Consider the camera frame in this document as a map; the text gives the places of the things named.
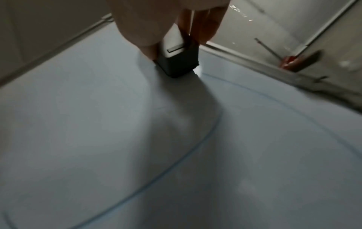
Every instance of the hand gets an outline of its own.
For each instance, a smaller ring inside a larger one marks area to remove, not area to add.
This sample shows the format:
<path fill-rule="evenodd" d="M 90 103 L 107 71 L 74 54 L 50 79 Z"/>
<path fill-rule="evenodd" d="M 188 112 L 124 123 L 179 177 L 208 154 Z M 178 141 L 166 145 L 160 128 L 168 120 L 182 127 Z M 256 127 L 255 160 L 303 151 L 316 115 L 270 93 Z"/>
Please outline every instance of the hand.
<path fill-rule="evenodd" d="M 107 0 L 120 33 L 151 60 L 157 58 L 157 45 L 175 22 L 205 44 L 216 34 L 229 1 Z"/>

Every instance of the black eraser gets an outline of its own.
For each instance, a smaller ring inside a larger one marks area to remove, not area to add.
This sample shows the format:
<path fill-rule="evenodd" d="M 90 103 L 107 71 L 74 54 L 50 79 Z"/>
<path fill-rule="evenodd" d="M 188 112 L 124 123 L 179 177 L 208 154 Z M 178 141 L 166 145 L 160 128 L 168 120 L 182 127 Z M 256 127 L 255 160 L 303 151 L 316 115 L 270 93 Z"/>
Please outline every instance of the black eraser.
<path fill-rule="evenodd" d="M 173 24 L 158 46 L 156 63 L 166 75 L 177 78 L 199 65 L 199 46 Z"/>

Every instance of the human hand holding eraser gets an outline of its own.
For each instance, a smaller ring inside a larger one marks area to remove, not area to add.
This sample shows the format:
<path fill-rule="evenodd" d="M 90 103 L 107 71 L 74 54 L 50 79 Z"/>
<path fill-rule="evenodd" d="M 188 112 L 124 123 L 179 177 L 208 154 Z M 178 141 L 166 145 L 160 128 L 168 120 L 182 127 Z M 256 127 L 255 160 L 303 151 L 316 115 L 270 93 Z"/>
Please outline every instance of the human hand holding eraser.
<path fill-rule="evenodd" d="M 151 60 L 176 23 L 184 34 L 205 44 L 218 30 L 230 0 L 107 0 L 120 33 Z"/>

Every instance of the finger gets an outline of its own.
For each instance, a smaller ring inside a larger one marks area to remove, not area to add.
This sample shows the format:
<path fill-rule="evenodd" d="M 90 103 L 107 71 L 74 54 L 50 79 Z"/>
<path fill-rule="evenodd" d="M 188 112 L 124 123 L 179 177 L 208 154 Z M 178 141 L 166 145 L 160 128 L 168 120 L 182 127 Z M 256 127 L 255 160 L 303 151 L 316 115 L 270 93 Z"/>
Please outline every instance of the finger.
<path fill-rule="evenodd" d="M 158 56 L 158 44 L 151 46 L 139 46 L 141 52 L 150 60 L 156 60 Z"/>
<path fill-rule="evenodd" d="M 180 28 L 180 30 L 186 32 L 187 34 L 190 33 L 191 13 L 192 13 L 191 10 L 183 9 L 177 20 L 177 25 Z"/>
<path fill-rule="evenodd" d="M 197 42 L 199 41 L 200 31 L 203 27 L 204 22 L 209 14 L 209 10 L 195 11 L 193 15 L 193 21 L 191 26 L 190 36 L 193 37 Z"/>
<path fill-rule="evenodd" d="M 201 27 L 201 30 L 199 31 L 198 42 L 200 44 L 205 44 L 213 36 L 215 36 L 227 9 L 228 6 L 222 6 L 215 7 L 210 10 L 209 15 L 207 16 L 203 26 Z"/>

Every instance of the whiteboard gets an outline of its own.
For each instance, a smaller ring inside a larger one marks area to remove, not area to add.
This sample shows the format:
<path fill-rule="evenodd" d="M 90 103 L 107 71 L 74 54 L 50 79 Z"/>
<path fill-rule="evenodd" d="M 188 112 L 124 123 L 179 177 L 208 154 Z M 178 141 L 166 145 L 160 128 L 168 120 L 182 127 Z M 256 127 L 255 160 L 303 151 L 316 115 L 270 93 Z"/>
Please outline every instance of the whiteboard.
<path fill-rule="evenodd" d="M 111 24 L 0 89 L 0 228 L 360 228 L 362 118 Z"/>

